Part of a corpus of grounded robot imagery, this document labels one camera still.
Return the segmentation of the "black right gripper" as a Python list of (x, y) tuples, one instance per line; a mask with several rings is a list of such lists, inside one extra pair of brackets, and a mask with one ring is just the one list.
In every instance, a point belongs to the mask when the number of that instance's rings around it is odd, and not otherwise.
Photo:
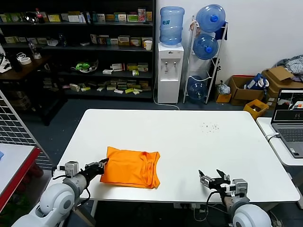
[(201, 170), (198, 170), (200, 183), (209, 189), (215, 189), (219, 192), (220, 196), (226, 196), (226, 186), (222, 186), (223, 184), (229, 185), (230, 175), (225, 174), (223, 171), (217, 169), (217, 173), (221, 178), (211, 178), (205, 175)]

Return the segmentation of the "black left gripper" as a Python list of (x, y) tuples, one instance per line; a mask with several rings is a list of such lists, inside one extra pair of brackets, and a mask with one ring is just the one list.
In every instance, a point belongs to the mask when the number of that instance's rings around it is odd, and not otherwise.
[(103, 169), (109, 161), (109, 158), (102, 159), (100, 162), (92, 162), (85, 165), (85, 172), (88, 176), (103, 175)]

